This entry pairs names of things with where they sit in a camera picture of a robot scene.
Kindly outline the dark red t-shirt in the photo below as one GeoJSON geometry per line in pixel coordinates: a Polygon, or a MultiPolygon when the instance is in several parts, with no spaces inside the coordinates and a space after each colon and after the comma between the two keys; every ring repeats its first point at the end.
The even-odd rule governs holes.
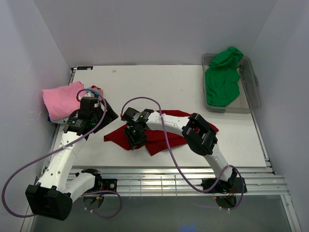
{"type": "MultiPolygon", "coordinates": [[[[169,116],[179,116],[179,117],[191,116],[191,114],[180,111],[180,110],[162,110],[162,113],[165,113],[169,116]]],[[[124,134],[125,128],[127,128],[127,126],[123,125],[120,128],[114,130],[113,132],[105,135],[104,141],[105,142],[111,141],[119,145],[120,147],[122,147],[124,150],[130,150],[131,145],[124,134]]],[[[142,145],[136,146],[136,149],[139,149],[142,146],[145,146],[149,154],[153,156],[168,148],[163,131],[147,130],[145,134],[147,135],[147,140],[142,145]]],[[[186,144],[186,140],[180,135],[177,135],[171,132],[167,132],[167,135],[168,135],[169,144],[171,148],[186,144]]]]}

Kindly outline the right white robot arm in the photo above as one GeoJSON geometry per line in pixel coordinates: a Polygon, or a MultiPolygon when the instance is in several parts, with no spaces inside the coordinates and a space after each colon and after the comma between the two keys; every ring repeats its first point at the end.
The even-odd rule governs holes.
{"type": "Polygon", "coordinates": [[[189,148],[202,156],[215,174],[215,178],[202,179],[200,192],[224,194],[247,191],[244,179],[221,153],[216,131],[201,115],[194,113],[179,117],[150,109],[139,112],[129,107],[122,113],[122,120],[126,122],[124,134],[132,150],[146,142],[146,131],[163,131],[165,136],[173,133],[184,138],[189,148]]]}

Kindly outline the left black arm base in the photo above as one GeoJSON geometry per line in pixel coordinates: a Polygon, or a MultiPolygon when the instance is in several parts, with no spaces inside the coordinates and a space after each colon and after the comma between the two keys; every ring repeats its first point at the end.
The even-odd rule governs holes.
{"type": "Polygon", "coordinates": [[[99,191],[114,191],[117,192],[118,180],[114,178],[102,179],[99,181],[99,191]]]}

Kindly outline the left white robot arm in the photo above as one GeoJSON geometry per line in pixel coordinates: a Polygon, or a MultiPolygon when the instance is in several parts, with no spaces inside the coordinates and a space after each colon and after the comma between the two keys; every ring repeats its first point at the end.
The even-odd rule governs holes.
{"type": "Polygon", "coordinates": [[[68,181],[71,168],[88,137],[118,118],[106,100],[83,97],[80,108],[69,116],[64,126],[59,152],[52,158],[44,174],[35,185],[26,189],[26,198],[35,215],[64,221],[73,203],[84,193],[102,189],[99,171],[83,169],[68,181]]]}

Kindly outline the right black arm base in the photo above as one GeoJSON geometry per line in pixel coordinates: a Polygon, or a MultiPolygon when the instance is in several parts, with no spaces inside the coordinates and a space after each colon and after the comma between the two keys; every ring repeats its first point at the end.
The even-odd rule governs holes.
{"type": "MultiPolygon", "coordinates": [[[[204,190],[209,189],[216,178],[203,178],[201,182],[201,186],[204,190]]],[[[209,193],[220,193],[220,194],[228,194],[228,193],[247,193],[247,187],[245,184],[244,178],[237,177],[233,184],[229,184],[228,182],[219,180],[219,182],[209,191],[209,193]]]]}

